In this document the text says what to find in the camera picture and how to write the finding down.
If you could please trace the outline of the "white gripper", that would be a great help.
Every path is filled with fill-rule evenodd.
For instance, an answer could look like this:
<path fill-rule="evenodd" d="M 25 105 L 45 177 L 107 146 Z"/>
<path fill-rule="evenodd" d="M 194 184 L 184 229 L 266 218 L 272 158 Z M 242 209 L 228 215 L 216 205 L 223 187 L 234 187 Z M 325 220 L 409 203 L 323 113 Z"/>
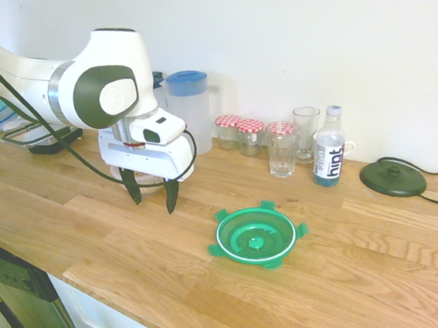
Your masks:
<path fill-rule="evenodd" d="M 165 182 L 165 190 L 166 207 L 172 214 L 178 201 L 179 181 L 184 181 L 194 171 L 188 139 L 179 135 L 166 145 L 146 143 L 143 148 L 133 149 L 114 138 L 110 128 L 100 130 L 98 137 L 103 161 L 120 168 L 122 182 L 136 205 L 142 202 L 142 193 L 136 183 L 135 171 L 170 180 Z"/>

